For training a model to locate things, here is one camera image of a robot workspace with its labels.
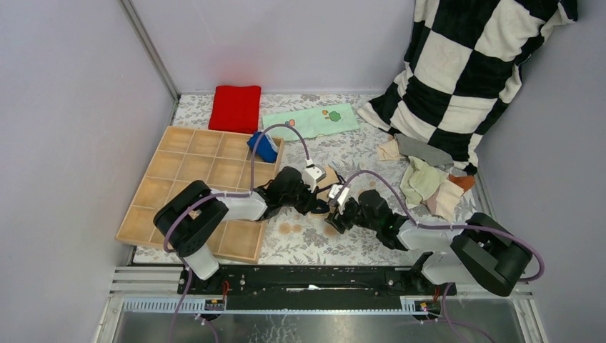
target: wooden grid organizer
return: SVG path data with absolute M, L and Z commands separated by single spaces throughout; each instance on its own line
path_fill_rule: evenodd
M 202 180 L 209 187 L 246 192 L 250 187 L 251 135 L 169 126 L 136 191 L 116 239 L 127 244 L 162 249 L 164 236 L 154 226 L 156 213 L 189 183 Z M 255 186 L 266 184 L 278 173 L 284 140 L 276 163 L 254 160 Z M 257 263 L 265 222 L 222 222 L 207 244 L 214 256 Z

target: red folded cloth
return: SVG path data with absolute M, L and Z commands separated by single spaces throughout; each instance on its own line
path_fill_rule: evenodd
M 209 129 L 252 134 L 259 128 L 261 87 L 218 86 Z

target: floral tablecloth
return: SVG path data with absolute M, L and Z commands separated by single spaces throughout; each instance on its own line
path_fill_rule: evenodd
M 268 94 L 261 97 L 261 115 L 296 111 L 312 107 L 350 103 L 358 109 L 374 95 L 299 95 Z M 212 95 L 184 95 L 173 125 L 207 129 L 212 111 Z M 308 139 L 307 146 L 314 163 L 330 166 L 344 177 L 361 169 L 370 169 L 382 175 L 394 187 L 399 185 L 408 161 L 380 161 L 377 145 L 388 140 L 389 135 L 357 117 L 360 130 Z M 298 141 L 288 142 L 282 156 L 282 166 L 301 169 L 304 166 L 304 150 Z M 462 171 L 453 169 L 456 175 Z M 379 180 L 361 175 L 352 182 L 350 194 L 357 195 L 367 189 L 376 189 L 392 209 L 402 213 L 397 200 Z M 457 221 L 466 220 L 475 211 L 472 192 L 467 192 L 455 211 Z M 412 211 L 413 215 L 431 222 L 441 219 L 430 214 L 425 206 Z M 412 265 L 421 252 L 401 252 L 384 247 L 374 232 L 354 227 L 341 235 L 322 218 L 303 216 L 294 209 L 282 209 L 270 219 L 265 229 L 260 264 L 341 264 L 341 265 Z M 174 254 L 158 249 L 137 247 L 136 263 L 180 263 Z

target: checkered cushion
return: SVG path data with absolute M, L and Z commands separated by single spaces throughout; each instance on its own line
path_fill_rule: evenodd
M 358 113 L 475 174 L 475 148 L 520 90 L 521 65 L 576 20 L 576 0 L 417 0 L 406 69 Z

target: gray wall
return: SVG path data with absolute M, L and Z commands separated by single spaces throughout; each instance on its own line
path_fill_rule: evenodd
M 497 216 L 547 263 L 532 283 L 551 343 L 602 342 L 606 299 L 606 2 L 580 1 L 525 66 L 525 85 L 480 144 Z
M 413 0 L 135 0 L 184 93 L 384 91 L 403 68 Z
M 172 100 L 117 1 L 0 4 L 0 342 L 90 342 Z

